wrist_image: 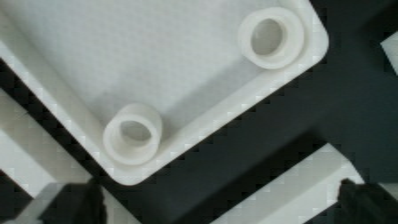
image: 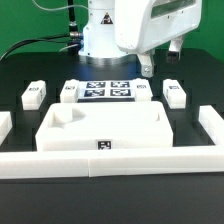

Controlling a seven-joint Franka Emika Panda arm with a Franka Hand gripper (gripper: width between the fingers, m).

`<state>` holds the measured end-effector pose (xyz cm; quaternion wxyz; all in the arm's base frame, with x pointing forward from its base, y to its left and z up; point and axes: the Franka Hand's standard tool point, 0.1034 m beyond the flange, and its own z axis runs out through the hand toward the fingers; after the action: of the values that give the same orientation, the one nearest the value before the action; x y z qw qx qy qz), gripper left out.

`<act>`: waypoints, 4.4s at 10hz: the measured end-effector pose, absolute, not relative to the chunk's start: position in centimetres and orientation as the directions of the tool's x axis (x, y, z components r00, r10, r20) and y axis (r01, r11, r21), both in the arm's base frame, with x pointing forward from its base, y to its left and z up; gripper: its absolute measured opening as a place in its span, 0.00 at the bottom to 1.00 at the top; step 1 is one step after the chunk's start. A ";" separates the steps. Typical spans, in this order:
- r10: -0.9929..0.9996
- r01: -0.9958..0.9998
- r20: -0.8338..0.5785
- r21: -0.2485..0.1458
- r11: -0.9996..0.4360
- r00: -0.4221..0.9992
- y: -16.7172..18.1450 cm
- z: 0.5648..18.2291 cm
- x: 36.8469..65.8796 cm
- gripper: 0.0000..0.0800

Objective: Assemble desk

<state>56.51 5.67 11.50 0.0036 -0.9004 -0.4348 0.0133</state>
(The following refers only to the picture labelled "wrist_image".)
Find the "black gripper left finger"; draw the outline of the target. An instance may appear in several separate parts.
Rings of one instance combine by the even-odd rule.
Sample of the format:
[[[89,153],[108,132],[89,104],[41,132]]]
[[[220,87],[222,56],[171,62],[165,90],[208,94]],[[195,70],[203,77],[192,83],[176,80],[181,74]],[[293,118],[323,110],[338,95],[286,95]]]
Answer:
[[[39,221],[43,224],[107,224],[105,196],[94,180],[62,187]]]

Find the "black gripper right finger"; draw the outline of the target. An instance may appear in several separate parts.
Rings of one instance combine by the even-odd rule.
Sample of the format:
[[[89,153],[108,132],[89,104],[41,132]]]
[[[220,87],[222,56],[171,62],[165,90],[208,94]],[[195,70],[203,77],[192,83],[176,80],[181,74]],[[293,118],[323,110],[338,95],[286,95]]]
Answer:
[[[398,198],[380,184],[341,181],[334,224],[398,224]]]

